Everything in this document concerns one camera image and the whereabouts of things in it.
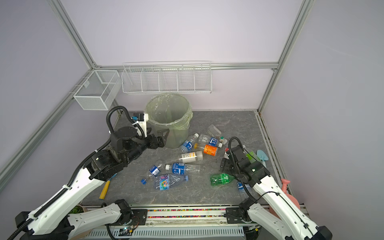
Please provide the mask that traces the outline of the blue label bottle white cap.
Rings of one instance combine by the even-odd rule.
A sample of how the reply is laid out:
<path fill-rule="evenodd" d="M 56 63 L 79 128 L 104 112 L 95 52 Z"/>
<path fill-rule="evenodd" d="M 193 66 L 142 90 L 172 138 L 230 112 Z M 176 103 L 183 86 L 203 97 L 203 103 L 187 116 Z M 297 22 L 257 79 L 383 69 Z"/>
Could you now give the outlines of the blue label bottle white cap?
<path fill-rule="evenodd" d="M 177 175 L 195 174 L 201 171 L 201 166 L 196 164 L 173 163 L 165 165 L 165 168 Z"/>

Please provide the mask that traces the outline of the green soda bottle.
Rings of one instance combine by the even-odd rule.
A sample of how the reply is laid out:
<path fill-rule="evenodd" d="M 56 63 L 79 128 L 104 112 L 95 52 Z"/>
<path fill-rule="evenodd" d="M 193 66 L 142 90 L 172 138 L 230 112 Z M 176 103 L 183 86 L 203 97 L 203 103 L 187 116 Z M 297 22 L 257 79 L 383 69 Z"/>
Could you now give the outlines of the green soda bottle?
<path fill-rule="evenodd" d="M 214 174 L 210 176 L 211 186 L 227 185 L 230 182 L 232 182 L 234 179 L 235 177 L 225 173 Z"/>

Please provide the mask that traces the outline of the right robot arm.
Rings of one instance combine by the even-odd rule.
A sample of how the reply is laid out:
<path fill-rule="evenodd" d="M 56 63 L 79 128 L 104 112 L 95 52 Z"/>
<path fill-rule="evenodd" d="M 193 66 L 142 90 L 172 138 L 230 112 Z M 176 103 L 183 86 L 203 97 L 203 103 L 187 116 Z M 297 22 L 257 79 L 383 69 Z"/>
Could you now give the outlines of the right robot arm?
<path fill-rule="evenodd" d="M 276 212 L 271 214 L 257 200 L 248 198 L 240 203 L 240 215 L 247 222 L 261 225 L 279 240 L 330 240 L 333 235 L 326 226 L 318 226 L 308 218 L 279 188 L 271 173 L 260 162 L 251 163 L 244 149 L 229 149 L 221 171 L 244 185 L 249 185 Z"/>

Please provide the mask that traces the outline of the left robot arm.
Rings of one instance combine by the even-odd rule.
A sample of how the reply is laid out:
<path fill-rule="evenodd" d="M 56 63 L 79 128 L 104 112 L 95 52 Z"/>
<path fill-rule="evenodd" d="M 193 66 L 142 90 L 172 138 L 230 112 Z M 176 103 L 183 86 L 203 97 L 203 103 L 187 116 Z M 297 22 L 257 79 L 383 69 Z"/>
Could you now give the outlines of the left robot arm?
<path fill-rule="evenodd" d="M 9 237 L 23 233 L 23 240 L 69 240 L 101 225 L 129 224 L 134 218 L 127 201 L 116 200 L 98 210 L 80 214 L 70 211 L 94 189 L 122 171 L 145 150 L 163 148 L 169 130 L 137 133 L 138 125 L 110 130 L 110 138 L 88 155 L 70 180 L 53 197 L 31 212 L 15 218 L 17 229 Z"/>

